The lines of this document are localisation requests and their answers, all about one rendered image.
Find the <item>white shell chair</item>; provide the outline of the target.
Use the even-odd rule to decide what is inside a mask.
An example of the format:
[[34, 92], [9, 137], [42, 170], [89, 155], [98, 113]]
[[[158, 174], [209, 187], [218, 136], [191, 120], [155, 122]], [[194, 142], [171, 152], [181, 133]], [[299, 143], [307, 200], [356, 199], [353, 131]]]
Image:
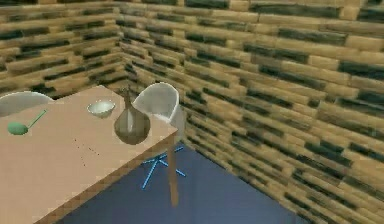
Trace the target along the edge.
[[53, 99], [51, 97], [38, 92], [22, 91], [10, 93], [0, 97], [0, 117], [5, 117], [52, 101]]
[[[158, 82], [145, 88], [134, 100], [133, 106], [141, 112], [151, 114], [167, 124], [178, 129], [175, 143], [179, 143], [185, 131], [186, 119], [180, 106], [180, 95], [175, 87], [165, 82]], [[144, 190], [148, 185], [157, 165], [168, 167], [166, 150], [144, 162], [151, 164], [151, 168], [142, 184]]]

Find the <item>brown round vase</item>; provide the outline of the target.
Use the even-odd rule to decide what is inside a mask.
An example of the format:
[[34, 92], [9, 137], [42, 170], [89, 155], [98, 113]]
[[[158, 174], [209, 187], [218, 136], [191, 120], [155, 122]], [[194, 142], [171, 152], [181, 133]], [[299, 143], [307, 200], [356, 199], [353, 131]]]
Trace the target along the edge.
[[128, 88], [122, 89], [121, 93], [125, 106], [114, 122], [114, 131], [122, 142], [137, 145], [147, 138], [151, 128], [150, 119], [132, 105]]

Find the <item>green ladle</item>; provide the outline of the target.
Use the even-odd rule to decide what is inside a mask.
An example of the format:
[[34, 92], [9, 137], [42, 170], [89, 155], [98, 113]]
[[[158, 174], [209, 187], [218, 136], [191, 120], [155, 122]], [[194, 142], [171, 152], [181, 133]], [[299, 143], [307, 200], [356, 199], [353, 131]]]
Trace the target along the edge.
[[42, 116], [47, 112], [46, 109], [42, 110], [28, 125], [19, 123], [19, 122], [10, 122], [7, 125], [7, 131], [12, 135], [24, 135], [26, 134], [33, 125], [42, 118]]

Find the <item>white bowl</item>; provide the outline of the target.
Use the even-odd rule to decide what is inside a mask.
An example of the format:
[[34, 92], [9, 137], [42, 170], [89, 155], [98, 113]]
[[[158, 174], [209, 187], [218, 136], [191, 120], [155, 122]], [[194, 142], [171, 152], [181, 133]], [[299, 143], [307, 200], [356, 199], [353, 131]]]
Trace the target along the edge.
[[107, 118], [111, 115], [115, 104], [110, 100], [99, 100], [87, 106], [87, 111], [98, 118]]

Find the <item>light wooden table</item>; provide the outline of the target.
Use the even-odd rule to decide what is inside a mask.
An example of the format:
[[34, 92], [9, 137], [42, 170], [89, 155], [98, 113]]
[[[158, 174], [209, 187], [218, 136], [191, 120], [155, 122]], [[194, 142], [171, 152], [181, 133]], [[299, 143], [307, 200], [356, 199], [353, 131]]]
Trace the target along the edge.
[[[99, 100], [115, 104], [107, 118], [87, 111]], [[44, 109], [47, 112], [26, 134], [7, 131], [10, 122], [28, 125]], [[114, 132], [123, 109], [122, 97], [97, 86], [1, 118], [0, 224], [53, 224], [164, 149], [171, 202], [177, 205], [177, 129], [151, 116], [149, 137], [127, 145]]]

